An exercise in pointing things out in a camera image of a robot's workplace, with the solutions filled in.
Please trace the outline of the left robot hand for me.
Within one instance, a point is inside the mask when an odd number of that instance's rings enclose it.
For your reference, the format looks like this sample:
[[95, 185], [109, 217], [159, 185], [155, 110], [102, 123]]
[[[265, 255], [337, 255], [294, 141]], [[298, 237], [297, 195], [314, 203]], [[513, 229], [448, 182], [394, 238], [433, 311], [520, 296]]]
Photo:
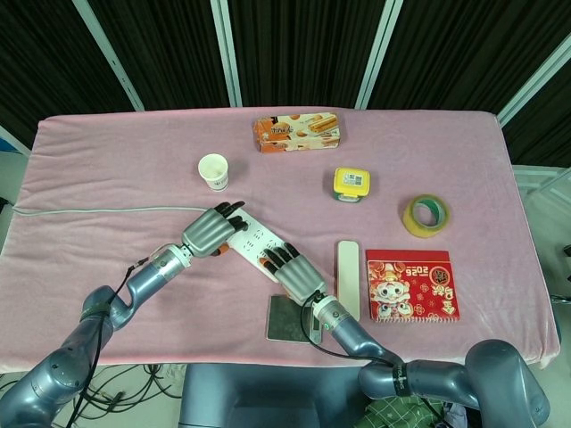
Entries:
[[182, 234], [182, 243], [195, 258], [206, 258], [218, 251], [228, 238], [246, 230], [247, 223], [235, 212], [245, 205], [244, 201], [222, 202], [207, 209]]

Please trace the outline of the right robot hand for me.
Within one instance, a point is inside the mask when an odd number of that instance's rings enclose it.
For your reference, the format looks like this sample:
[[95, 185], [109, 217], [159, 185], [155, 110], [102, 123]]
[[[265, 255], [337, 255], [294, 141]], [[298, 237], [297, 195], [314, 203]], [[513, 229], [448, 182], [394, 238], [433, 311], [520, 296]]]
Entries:
[[260, 260], [263, 267], [283, 286], [287, 296], [302, 307], [311, 296], [324, 296], [324, 277], [290, 243], [265, 249]]

